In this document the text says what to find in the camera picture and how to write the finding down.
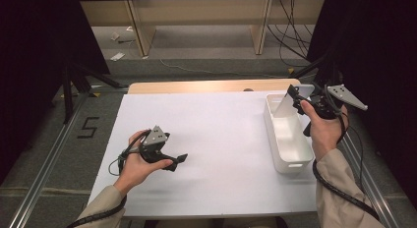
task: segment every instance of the dark background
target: dark background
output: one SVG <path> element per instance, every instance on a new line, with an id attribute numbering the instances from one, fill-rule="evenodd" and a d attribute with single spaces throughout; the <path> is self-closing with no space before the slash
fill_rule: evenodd
<path id="1" fill-rule="evenodd" d="M 3 182 L 51 107 L 68 61 L 109 71 L 76 0 L 0 0 L 0 25 Z"/>
<path id="2" fill-rule="evenodd" d="M 325 54 L 357 0 L 326 0 L 308 59 Z M 417 207 L 417 0 L 364 0 L 337 44 L 335 63 L 365 104 L 358 111 L 388 168 Z"/>

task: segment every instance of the person's left hand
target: person's left hand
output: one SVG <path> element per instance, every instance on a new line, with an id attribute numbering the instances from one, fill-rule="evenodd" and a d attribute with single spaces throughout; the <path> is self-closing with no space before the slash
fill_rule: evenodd
<path id="1" fill-rule="evenodd" d="M 132 135 L 129 138 L 129 144 L 142 132 L 143 131 L 136 132 Z M 140 144 L 141 139 L 137 140 L 133 147 L 139 146 Z M 154 163 L 147 163 L 140 154 L 131 153 L 126 159 L 126 163 L 120 177 L 113 186 L 120 192 L 123 198 L 130 190 L 132 190 L 132 188 L 141 184 L 150 173 L 158 169 L 165 168 L 171 164 L 172 160 L 169 159 L 160 160 Z"/>

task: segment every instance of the black cable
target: black cable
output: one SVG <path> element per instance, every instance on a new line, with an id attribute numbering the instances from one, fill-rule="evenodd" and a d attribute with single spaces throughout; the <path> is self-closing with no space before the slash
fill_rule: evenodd
<path id="1" fill-rule="evenodd" d="M 76 220 L 75 222 L 73 222 L 69 226 L 67 226 L 67 228 L 73 228 L 73 227 L 81 226 L 81 225 L 84 225 L 84 224 L 87 224 L 87 223 L 90 223 L 90 222 L 93 222 L 93 221 L 96 221 L 96 220 L 101 220 L 103 218 L 112 216 L 112 215 L 116 214 L 117 212 L 119 212 L 121 209 L 123 209 L 123 207 L 126 204 L 126 200 L 127 200 L 127 197 L 124 196 L 122 201 L 120 202 L 120 204 L 117 205 L 116 207 L 114 207 L 114 208 L 112 208 L 108 211 L 103 211 L 99 214 L 86 216 L 84 218 Z"/>
<path id="2" fill-rule="evenodd" d="M 281 55 L 281 47 L 282 47 L 282 44 L 287 48 L 287 49 L 289 49 L 289 50 L 291 50 L 293 53 L 295 53 L 295 54 L 297 54 L 298 56 L 300 56 L 301 58 L 303 58 L 303 59 L 306 59 L 306 57 L 304 57 L 303 55 L 301 55 L 300 53 L 298 53 L 297 51 L 295 51 L 294 49 L 292 49 L 291 47 L 289 47 L 287 44 L 285 44 L 284 42 L 282 42 L 282 40 L 281 39 L 279 39 L 276 35 L 275 35 L 275 33 L 273 33 L 273 31 L 270 29 L 270 27 L 268 26 L 268 29 L 269 29 L 269 31 L 270 31 L 270 33 L 273 35 L 273 37 L 275 37 L 275 39 L 279 42 L 279 59 L 280 59 L 280 61 L 282 62 L 282 63 L 284 63 L 285 65 L 287 65 L 287 66 L 291 66 L 291 67 L 300 67 L 300 68 L 304 68 L 304 67 L 307 67 L 307 65 L 292 65 L 292 64 L 289 64 L 289 63 L 286 63 L 283 59 L 282 59 L 282 55 Z"/>
<path id="3" fill-rule="evenodd" d="M 370 215 L 372 215 L 375 219 L 377 219 L 378 221 L 380 220 L 380 217 L 378 216 L 378 214 L 374 211 L 373 208 L 371 208 L 370 206 L 368 206 L 366 203 L 348 195 L 347 193 L 341 191 L 340 189 L 338 189 L 337 187 L 333 186 L 332 184 L 330 184 L 327 180 L 325 180 L 319 173 L 319 171 L 317 170 L 317 161 L 314 160 L 313 162 L 313 174 L 315 175 L 316 179 L 322 183 L 322 185 L 328 189 L 329 191 L 335 193 L 337 196 L 343 198 L 344 200 L 349 201 L 350 203 L 356 205 L 357 207 L 361 208 L 362 210 L 368 212 Z"/>
<path id="4" fill-rule="evenodd" d="M 292 49 L 290 46 L 288 46 L 286 43 L 284 43 L 281 39 L 279 39 L 279 38 L 275 35 L 275 33 L 273 33 L 273 32 L 272 32 L 272 30 L 270 29 L 270 27 L 269 27 L 269 26 L 268 26 L 268 29 L 269 29 L 270 33 L 273 35 L 273 37 L 275 37 L 275 39 L 276 39 L 276 40 L 278 40 L 278 42 L 279 42 L 280 44 L 282 44 L 283 46 L 285 46 L 285 48 L 287 48 L 287 49 L 291 50 L 293 53 L 295 53 L 296 55 L 300 56 L 301 58 L 306 59 L 306 57 L 305 57 L 305 56 L 303 56 L 303 55 L 302 55 L 302 54 L 300 54 L 299 52 L 295 51 L 295 50 L 294 50 L 294 49 Z"/>
<path id="5" fill-rule="evenodd" d="M 129 42 L 133 42 L 135 41 L 135 39 L 130 39 L 130 40 L 118 40 L 118 43 L 129 43 Z"/>
<path id="6" fill-rule="evenodd" d="M 361 159 L 360 159 L 361 164 L 360 164 L 360 169 L 359 169 L 359 189 L 362 192 L 364 192 L 364 194 L 365 194 L 365 191 L 364 191 L 363 185 L 362 185 L 362 169 L 363 169 L 364 148 L 363 148 L 363 145 L 362 145 L 361 138 L 359 137 L 358 132 L 356 132 L 356 130 L 353 127 L 350 126 L 350 121 L 349 121 L 349 117 L 347 116 L 347 114 L 345 114 L 343 111 L 341 111 L 341 109 L 339 109 L 335 105 L 335 103 L 333 101 L 333 98 L 328 94 L 328 86 L 327 85 L 325 85 L 324 92 L 325 92 L 325 95 L 326 95 L 326 98 L 328 100 L 329 105 L 331 106 L 331 108 L 333 108 L 333 112 L 337 116 L 337 118 L 339 119 L 340 124 L 341 124 L 342 134 L 341 134 L 341 136 L 340 136 L 340 138 L 338 139 L 337 142 L 339 143 L 343 139 L 343 137 L 344 137 L 344 135 L 346 135 L 348 129 L 352 129 L 355 132 L 356 136 L 358 137 L 359 144 L 360 144 L 360 147 L 361 147 Z M 342 115 L 344 115 L 347 119 L 347 126 L 348 126 L 347 128 L 345 128 L 345 124 L 344 124 Z"/>
<path id="7" fill-rule="evenodd" d="M 141 139 L 143 136 L 147 136 L 149 135 L 150 130 L 146 130 L 142 133 L 140 133 L 137 137 L 135 137 L 131 143 L 129 143 L 129 146 L 123 150 L 123 152 L 117 157 L 117 159 L 115 161 L 119 161 L 119 174 L 122 173 L 123 171 L 123 167 L 125 166 L 125 161 L 128 157 L 129 154 L 133 153 L 130 150 L 132 149 L 133 145 L 139 140 Z M 69 226 L 67 226 L 67 228 L 72 228 L 72 227 L 77 227 L 77 226 L 81 226 L 96 220 L 101 220 L 103 218 L 112 216 L 114 214 L 116 214 L 117 212 L 119 212 L 126 204 L 126 200 L 127 200 L 127 196 L 124 196 L 123 199 L 120 201 L 120 204 L 117 205 L 116 207 L 108 210 L 108 211 L 103 211 L 99 214 L 94 214 L 91 216 L 86 216 L 84 218 L 81 218 L 79 220 L 76 220 L 75 222 L 71 223 Z"/>
<path id="8" fill-rule="evenodd" d="M 284 32 L 282 32 L 282 30 L 280 30 L 277 25 L 275 25 L 275 28 L 276 28 L 276 30 L 278 30 L 279 33 L 281 33 L 282 35 L 284 35 L 286 38 L 293 39 L 293 40 L 299 40 L 301 42 L 308 43 L 308 44 L 310 43 L 307 40 L 298 39 L 298 38 L 292 37 L 292 36 L 290 36 L 288 34 L 284 34 Z"/>
<path id="9" fill-rule="evenodd" d="M 279 3 L 280 3 L 280 4 L 281 4 L 281 6 L 282 6 L 282 9 L 283 9 L 283 11 L 284 11 L 284 13 L 285 13 L 285 16 L 287 17 L 288 23 L 289 23 L 289 24 L 291 24 L 292 28 L 294 29 L 295 37 L 297 37 L 297 36 L 298 36 L 298 38 L 299 38 L 299 39 L 301 39 L 300 34 L 298 33 L 297 29 L 296 29 L 296 28 L 295 28 L 295 26 L 294 26 L 294 5 L 295 5 L 294 0 L 291 0 L 291 16 L 289 16 L 289 15 L 288 15 L 288 13 L 287 13 L 287 11 L 286 11 L 286 9 L 285 9 L 285 7 L 284 7 L 283 3 L 282 3 L 282 0 L 279 0 Z M 301 47 L 300 42 L 299 42 L 298 40 L 297 40 L 297 43 L 298 43 L 298 46 L 300 47 L 300 50 L 301 50 L 301 52 L 303 53 L 303 55 L 304 55 L 304 56 L 306 56 L 306 54 L 304 53 L 304 50 L 303 50 L 303 48 Z"/>
<path id="10" fill-rule="evenodd" d="M 306 28 L 307 32 L 310 34 L 310 36 L 313 36 L 313 33 L 309 30 L 309 28 L 307 28 L 306 25 L 304 25 L 304 28 Z"/>

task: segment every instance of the gray floor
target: gray floor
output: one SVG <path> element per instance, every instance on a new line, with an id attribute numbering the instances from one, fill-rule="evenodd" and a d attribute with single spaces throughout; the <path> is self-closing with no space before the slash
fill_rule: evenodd
<path id="1" fill-rule="evenodd" d="M 117 62 L 107 61 L 112 78 L 124 84 L 286 77 L 289 68 L 299 69 L 293 65 L 307 64 L 291 51 L 281 49 L 282 58 L 293 65 L 284 64 L 279 59 L 279 44 L 269 31 L 263 55 L 255 55 L 249 28 L 245 26 L 157 28 L 153 47 L 146 58 L 138 55 L 135 42 L 119 44 L 117 40 L 110 39 L 113 32 L 120 34 L 118 40 L 134 39 L 132 32 L 126 31 L 126 28 L 93 30 L 106 60 L 118 52 L 126 54 Z M 309 40 L 310 35 L 304 27 L 297 27 L 297 30 L 303 39 Z M 287 41 L 290 46 L 300 51 L 297 42 Z M 311 77 L 301 81 L 307 83 L 310 79 Z M 91 83 L 102 85 L 94 79 Z M 117 116 L 118 106 L 125 93 L 123 90 L 108 88 L 97 92 L 100 92 L 99 97 L 91 95 L 84 102 L 26 227 L 64 227 L 76 219 L 85 207 Z M 52 102 L 54 107 L 50 108 L 33 136 L 31 148 L 22 153 L 0 187 L 0 227 L 8 227 L 63 127 L 64 102 L 60 91 Z M 90 120 L 89 124 L 96 127 L 94 136 L 88 139 L 80 138 L 91 133 L 90 130 L 83 130 L 86 119 L 91 117 L 94 119 Z M 384 161 L 375 154 L 378 149 L 356 116 L 355 110 L 351 112 L 350 119 L 351 125 L 360 133 L 365 164 L 387 200 L 399 227 L 416 227 L 415 208 L 392 177 Z M 359 144 L 358 136 L 353 132 L 349 134 L 356 144 Z M 314 213 L 285 215 L 283 218 L 291 228 L 320 227 Z M 121 227 L 129 226 L 142 227 L 142 222 L 123 221 Z"/>

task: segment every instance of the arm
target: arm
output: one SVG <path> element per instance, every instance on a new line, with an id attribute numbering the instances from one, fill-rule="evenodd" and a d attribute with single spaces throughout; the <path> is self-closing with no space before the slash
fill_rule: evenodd
<path id="1" fill-rule="evenodd" d="M 339 120 L 320 118 L 307 101 L 302 101 L 301 106 L 312 123 L 310 133 L 319 173 L 333 186 L 358 200 L 365 200 L 367 205 L 371 205 L 357 187 L 352 170 L 343 154 L 336 149 L 337 140 L 341 135 Z M 342 111 L 347 114 L 346 108 L 343 107 Z M 343 116 L 343 120 L 347 126 L 347 117 Z M 316 201 L 319 219 L 324 228 L 384 227 L 373 216 L 346 199 L 335 195 L 324 188 L 321 183 L 317 184 Z"/>
<path id="2" fill-rule="evenodd" d="M 129 144 L 141 132 L 137 132 L 129 138 Z M 141 141 L 137 141 L 133 146 L 139 146 Z M 158 169 L 165 168 L 172 164 L 169 159 L 160 160 L 155 163 L 147 163 L 138 153 L 129 154 L 123 171 L 117 181 L 112 185 L 104 188 L 103 191 L 86 207 L 81 213 L 79 219 L 107 211 L 120 204 L 124 196 L 126 196 L 132 188 L 141 184 L 147 176 Z M 113 228 L 118 227 L 120 219 L 125 213 L 125 208 L 116 214 L 97 220 L 79 227 L 100 227 Z"/>

